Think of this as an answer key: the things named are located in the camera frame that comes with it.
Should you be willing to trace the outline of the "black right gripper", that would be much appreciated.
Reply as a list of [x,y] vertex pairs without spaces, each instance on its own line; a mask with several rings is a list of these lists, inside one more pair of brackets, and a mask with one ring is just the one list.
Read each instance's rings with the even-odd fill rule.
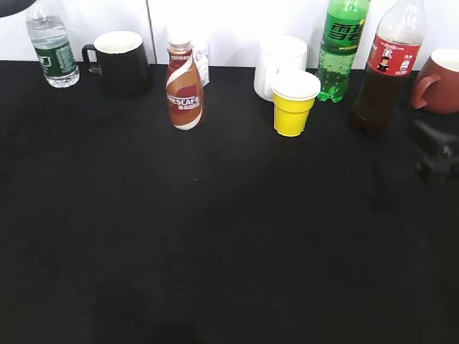
[[422,180],[458,180],[458,134],[414,120],[411,141],[417,156],[416,171]]

